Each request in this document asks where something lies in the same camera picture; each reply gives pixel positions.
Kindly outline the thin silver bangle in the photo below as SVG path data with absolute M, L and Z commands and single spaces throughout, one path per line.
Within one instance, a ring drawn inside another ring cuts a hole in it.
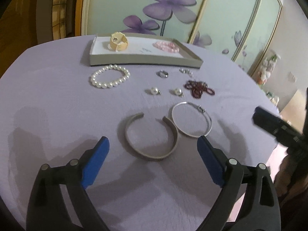
M 176 108 L 178 108 L 179 106 L 182 106 L 182 105 L 189 105 L 191 107 L 193 107 L 195 110 L 197 110 L 200 114 L 202 114 L 203 118 L 206 120 L 206 122 L 208 123 L 207 125 L 207 129 L 204 133 L 202 133 L 201 135 L 192 135 L 192 134 L 189 134 L 187 132 L 185 132 L 184 130 L 182 130 L 178 124 L 176 123 L 175 121 L 175 117 L 174 117 L 174 111 Z M 197 105 L 197 104 L 194 104 L 192 102 L 188 102 L 188 101 L 183 101 L 183 102 L 179 102 L 177 104 L 175 104 L 172 108 L 171 108 L 171 118 L 172 118 L 172 121 L 173 121 L 173 124 L 175 125 L 175 127 L 178 129 L 179 132 L 181 132 L 182 134 L 184 134 L 185 136 L 187 137 L 190 137 L 190 138 L 199 138 L 200 136 L 208 136 L 209 133 L 211 132 L 212 128 L 213 128 L 213 120 L 211 118 L 211 116 L 209 115 L 209 113 L 207 112 L 206 109 L 204 109 L 201 105 Z

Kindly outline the wide silver cuff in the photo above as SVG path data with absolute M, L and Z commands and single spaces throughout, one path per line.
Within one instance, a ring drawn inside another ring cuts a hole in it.
M 140 113 L 137 113 L 133 116 L 131 116 L 126 124 L 125 124 L 125 130 L 124 130 L 124 134 L 125 134 L 125 140 L 127 141 L 129 147 L 135 152 L 135 154 L 143 159 L 143 160 L 146 160 L 146 161 L 150 161 L 150 162 L 158 162 L 158 161 L 162 161 L 166 158 L 168 158 L 171 154 L 173 154 L 175 152 L 175 150 L 177 149 L 177 146 L 178 146 L 178 141 L 179 141 L 179 131 L 178 131 L 178 128 L 176 126 L 175 123 L 173 123 L 173 121 L 171 119 L 169 119 L 168 117 L 164 116 L 162 118 L 162 121 L 168 125 L 168 127 L 172 130 L 172 134 L 173 134 L 173 146 L 172 148 L 170 149 L 170 151 L 164 155 L 161 155 L 161 156 L 158 156 L 158 157 L 155 157 L 153 155 L 149 155 L 149 154 L 146 154 L 142 151 L 139 151 L 138 149 L 136 149 L 133 145 L 133 143 L 130 141 L 129 139 L 129 136 L 128 136 L 128 129 L 130 127 L 130 125 L 138 120 L 138 119 L 141 119 L 144 117 L 144 113 L 143 112 L 140 112 Z

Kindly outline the plush toys hanging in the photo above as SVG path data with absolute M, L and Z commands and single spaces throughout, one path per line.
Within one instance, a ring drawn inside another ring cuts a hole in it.
M 267 82 L 267 80 L 271 76 L 271 73 L 274 71 L 278 60 L 281 59 L 280 55 L 277 54 L 277 52 L 271 50 L 270 53 L 271 55 L 269 55 L 263 60 L 262 65 L 260 66 L 260 69 L 258 71 L 257 84 L 259 86 L 262 86 Z

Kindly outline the lavender tablecloth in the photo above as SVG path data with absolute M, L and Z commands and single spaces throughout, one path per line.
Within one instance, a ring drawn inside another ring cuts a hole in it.
M 112 89 L 89 83 L 93 36 L 48 42 L 24 51 L 1 78 L 1 197 L 16 220 L 26 223 L 31 189 L 42 164 L 62 166 L 93 148 L 102 136 L 110 152 L 87 193 L 111 230 L 195 230 L 218 194 L 200 158 L 196 139 L 179 132 L 177 149 L 168 158 L 139 158 L 125 140 L 127 120 L 140 112 L 128 136 L 139 151 L 155 157 L 173 146 L 172 130 L 162 121 L 183 101 L 201 105 L 213 120 L 210 143 L 228 157 L 255 166 L 267 162 L 276 141 L 252 123 L 257 106 L 276 107 L 255 82 L 227 57 L 190 45 L 203 64 L 194 69 L 215 95 L 194 99 L 170 93 L 188 75 L 178 67 L 128 67 L 131 77 Z M 157 87 L 160 95 L 147 89 Z M 200 135 L 206 120 L 189 105 L 174 111 L 185 132 Z

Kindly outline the right pearl earring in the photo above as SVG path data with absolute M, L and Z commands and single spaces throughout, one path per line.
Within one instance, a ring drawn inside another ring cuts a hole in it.
M 180 88 L 171 89 L 170 93 L 181 98 L 184 96 L 183 91 Z

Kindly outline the pearl earring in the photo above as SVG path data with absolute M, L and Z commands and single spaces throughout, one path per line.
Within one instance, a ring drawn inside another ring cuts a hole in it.
M 180 88 L 171 89 L 170 93 L 181 98 L 184 96 L 183 91 Z
M 161 91 L 157 87 L 152 87 L 150 89 L 147 89 L 147 93 L 151 95 L 160 95 Z

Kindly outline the floral sliding wardrobe doors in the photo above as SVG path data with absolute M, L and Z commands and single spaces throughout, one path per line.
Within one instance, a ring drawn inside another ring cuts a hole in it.
M 225 55 L 248 74 L 276 30 L 281 0 L 77 0 L 75 34 L 174 38 Z

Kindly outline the left pearl earring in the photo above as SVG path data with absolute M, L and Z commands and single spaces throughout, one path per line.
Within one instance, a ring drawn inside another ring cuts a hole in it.
M 152 87 L 150 89 L 147 89 L 147 93 L 151 95 L 160 95 L 161 91 L 157 87 Z

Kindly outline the grey shallow cardboard tray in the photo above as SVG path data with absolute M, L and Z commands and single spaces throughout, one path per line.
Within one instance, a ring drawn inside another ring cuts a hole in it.
M 115 51 L 110 46 L 110 34 L 96 35 L 89 51 L 90 66 L 109 64 L 169 65 L 201 68 L 203 60 L 176 39 L 151 34 L 126 33 L 128 47 Z M 170 53 L 154 46 L 158 42 L 171 42 L 179 52 Z

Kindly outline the wooden door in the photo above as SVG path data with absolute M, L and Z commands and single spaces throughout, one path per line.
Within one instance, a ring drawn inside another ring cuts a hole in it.
M 1 0 L 1 74 L 28 48 L 75 36 L 77 0 Z

